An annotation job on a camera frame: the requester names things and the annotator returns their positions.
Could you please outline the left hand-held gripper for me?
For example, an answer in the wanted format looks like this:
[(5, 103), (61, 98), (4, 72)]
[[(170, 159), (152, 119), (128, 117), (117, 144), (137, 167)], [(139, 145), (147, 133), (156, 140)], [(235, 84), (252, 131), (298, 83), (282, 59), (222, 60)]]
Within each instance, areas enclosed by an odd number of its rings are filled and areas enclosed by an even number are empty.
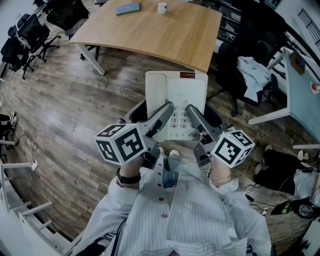
[(154, 169), (160, 150), (159, 143), (153, 137), (165, 127), (173, 112), (174, 104), (169, 101), (147, 119), (146, 100), (139, 102), (116, 124), (107, 125), (95, 135), (94, 140), (103, 160), (124, 166), (141, 156), (142, 166)]

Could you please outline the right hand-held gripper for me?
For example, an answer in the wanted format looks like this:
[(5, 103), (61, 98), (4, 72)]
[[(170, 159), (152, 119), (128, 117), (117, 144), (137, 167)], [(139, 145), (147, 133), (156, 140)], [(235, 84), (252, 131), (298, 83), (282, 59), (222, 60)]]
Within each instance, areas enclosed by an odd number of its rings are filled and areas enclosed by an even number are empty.
[(204, 106), (203, 113), (189, 104), (186, 113), (193, 127), (203, 137), (193, 150), (199, 167), (208, 164), (210, 157), (215, 157), (233, 168), (242, 163), (255, 146), (243, 130), (234, 130), (232, 124), (227, 126), (209, 104)]

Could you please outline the white desk telephone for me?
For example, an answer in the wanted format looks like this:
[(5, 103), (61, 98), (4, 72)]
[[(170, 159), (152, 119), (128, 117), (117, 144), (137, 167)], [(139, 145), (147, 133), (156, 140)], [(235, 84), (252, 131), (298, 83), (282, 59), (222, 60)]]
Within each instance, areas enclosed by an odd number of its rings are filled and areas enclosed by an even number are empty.
[(164, 141), (198, 140), (197, 131), (187, 114), (193, 105), (201, 113), (205, 109), (208, 75), (188, 71), (148, 71), (145, 74), (147, 116), (153, 115), (162, 105), (172, 102), (173, 113), (164, 128), (154, 139)]

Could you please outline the person's right forearm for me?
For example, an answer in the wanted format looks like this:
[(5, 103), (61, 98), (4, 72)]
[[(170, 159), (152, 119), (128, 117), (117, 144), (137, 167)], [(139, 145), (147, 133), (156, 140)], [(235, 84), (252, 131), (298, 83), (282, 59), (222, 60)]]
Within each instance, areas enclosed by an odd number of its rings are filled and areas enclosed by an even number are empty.
[(218, 158), (212, 156), (211, 163), (211, 182), (216, 187), (221, 187), (231, 181), (231, 169)]

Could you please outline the person's left forearm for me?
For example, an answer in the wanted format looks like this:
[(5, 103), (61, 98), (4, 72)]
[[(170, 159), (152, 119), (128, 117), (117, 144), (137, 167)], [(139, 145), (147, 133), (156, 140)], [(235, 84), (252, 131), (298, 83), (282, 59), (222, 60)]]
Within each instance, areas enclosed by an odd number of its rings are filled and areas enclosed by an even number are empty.
[[(120, 168), (119, 175), (121, 177), (124, 177), (127, 179), (137, 177), (140, 174), (140, 168), (143, 164), (143, 161), (144, 161), (144, 159), (142, 156), (137, 156), (135, 159), (131, 160), (126, 165), (123, 165)], [(135, 190), (140, 189), (139, 181), (136, 183), (127, 184), (127, 183), (123, 183), (123, 182), (121, 182), (121, 180), (119, 180), (118, 183), (122, 188), (131, 188), (131, 189), (135, 189)]]

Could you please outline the black mesh office chair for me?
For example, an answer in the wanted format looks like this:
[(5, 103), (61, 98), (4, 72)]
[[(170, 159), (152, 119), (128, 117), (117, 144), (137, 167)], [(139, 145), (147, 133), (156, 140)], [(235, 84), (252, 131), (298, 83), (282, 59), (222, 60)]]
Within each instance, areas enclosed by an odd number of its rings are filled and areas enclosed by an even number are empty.
[(277, 12), (255, 0), (241, 0), (241, 20), (233, 42), (224, 42), (216, 58), (216, 82), (221, 92), (228, 92), (233, 101), (235, 117), (239, 113), (238, 101), (258, 107), (263, 91), (256, 93), (257, 101), (245, 96), (247, 89), (244, 76), (237, 68), (239, 57), (252, 57), (267, 67), (272, 57), (285, 45), (286, 22)]

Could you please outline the crumpled pale shirt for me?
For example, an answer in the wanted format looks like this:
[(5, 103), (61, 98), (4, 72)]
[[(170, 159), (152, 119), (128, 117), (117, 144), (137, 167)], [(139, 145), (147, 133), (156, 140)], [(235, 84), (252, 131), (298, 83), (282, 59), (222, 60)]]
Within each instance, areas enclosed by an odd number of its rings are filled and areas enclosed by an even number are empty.
[(253, 57), (245, 56), (237, 58), (237, 69), (243, 75), (247, 87), (244, 96), (258, 102), (257, 93), (271, 81), (270, 71)]

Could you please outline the person's blue jeans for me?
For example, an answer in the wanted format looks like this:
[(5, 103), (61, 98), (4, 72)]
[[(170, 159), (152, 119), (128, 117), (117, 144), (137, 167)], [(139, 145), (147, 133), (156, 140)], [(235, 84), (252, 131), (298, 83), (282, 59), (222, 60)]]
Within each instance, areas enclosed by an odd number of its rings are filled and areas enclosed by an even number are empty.
[(164, 188), (173, 188), (174, 186), (177, 186), (180, 173), (179, 165), (181, 163), (181, 157), (169, 157), (164, 155), (164, 169), (162, 173), (162, 184)]

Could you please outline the black wristband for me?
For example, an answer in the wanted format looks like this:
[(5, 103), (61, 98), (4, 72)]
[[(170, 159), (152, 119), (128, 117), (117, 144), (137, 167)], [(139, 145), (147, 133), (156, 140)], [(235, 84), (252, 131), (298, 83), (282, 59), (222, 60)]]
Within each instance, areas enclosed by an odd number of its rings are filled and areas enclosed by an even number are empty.
[(139, 173), (137, 176), (134, 177), (125, 177), (120, 175), (120, 168), (116, 170), (116, 176), (121, 184), (125, 185), (133, 185), (137, 184), (141, 180), (141, 174)]

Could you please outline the person's striped white shirt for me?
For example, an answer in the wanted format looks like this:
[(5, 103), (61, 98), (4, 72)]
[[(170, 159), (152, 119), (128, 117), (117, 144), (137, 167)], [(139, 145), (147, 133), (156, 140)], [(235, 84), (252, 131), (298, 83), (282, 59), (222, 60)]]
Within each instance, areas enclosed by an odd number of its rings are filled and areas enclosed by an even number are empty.
[(270, 256), (266, 219), (237, 179), (216, 187), (193, 164), (177, 186), (163, 187), (164, 158), (140, 167), (139, 189), (116, 177), (97, 204), (71, 256)]

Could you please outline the brown box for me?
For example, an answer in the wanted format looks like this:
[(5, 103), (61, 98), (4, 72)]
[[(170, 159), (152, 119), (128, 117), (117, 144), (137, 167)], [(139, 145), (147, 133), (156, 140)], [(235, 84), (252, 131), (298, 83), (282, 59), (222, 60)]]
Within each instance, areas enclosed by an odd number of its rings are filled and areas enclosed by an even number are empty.
[(305, 59), (296, 51), (289, 55), (291, 66), (297, 71), (298, 74), (303, 75), (306, 69)]

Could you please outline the blue notebook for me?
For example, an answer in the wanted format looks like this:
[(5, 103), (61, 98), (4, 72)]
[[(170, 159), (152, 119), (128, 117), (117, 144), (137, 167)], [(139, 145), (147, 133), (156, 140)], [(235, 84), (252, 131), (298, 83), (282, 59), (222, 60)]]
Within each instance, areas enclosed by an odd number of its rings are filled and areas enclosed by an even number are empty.
[(126, 5), (121, 5), (116, 8), (116, 15), (123, 15), (128, 13), (139, 12), (141, 10), (141, 6), (139, 2), (130, 3)]

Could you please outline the black and green bag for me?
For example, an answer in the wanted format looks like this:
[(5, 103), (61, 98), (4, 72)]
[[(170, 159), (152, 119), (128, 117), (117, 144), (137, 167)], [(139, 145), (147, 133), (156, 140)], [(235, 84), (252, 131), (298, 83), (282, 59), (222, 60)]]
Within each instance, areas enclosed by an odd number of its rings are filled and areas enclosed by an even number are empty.
[(302, 219), (316, 220), (320, 218), (320, 207), (315, 206), (309, 201), (309, 197), (304, 199), (296, 199), (293, 201), (285, 201), (278, 204), (272, 211), (271, 215), (284, 215), (295, 213)]

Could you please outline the black railing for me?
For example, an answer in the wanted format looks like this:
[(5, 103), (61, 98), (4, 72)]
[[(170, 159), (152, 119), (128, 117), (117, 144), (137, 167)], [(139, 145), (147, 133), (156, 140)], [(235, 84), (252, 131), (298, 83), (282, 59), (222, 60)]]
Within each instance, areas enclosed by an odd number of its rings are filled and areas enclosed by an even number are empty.
[(285, 19), (292, 43), (320, 69), (320, 12), (304, 5), (279, 5), (275, 11)]

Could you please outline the white shelf frame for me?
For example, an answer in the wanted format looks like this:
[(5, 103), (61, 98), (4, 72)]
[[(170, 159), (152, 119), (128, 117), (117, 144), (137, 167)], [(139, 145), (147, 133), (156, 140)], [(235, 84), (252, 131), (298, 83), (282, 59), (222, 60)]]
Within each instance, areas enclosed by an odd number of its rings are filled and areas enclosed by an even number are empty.
[(53, 203), (48, 201), (32, 209), (31, 202), (22, 202), (5, 174), (6, 169), (31, 168), (31, 162), (2, 163), (0, 158), (0, 251), (6, 256), (70, 256), (81, 241), (81, 232), (69, 241), (58, 232), (51, 232), (53, 222), (42, 223), (36, 214), (49, 210)]

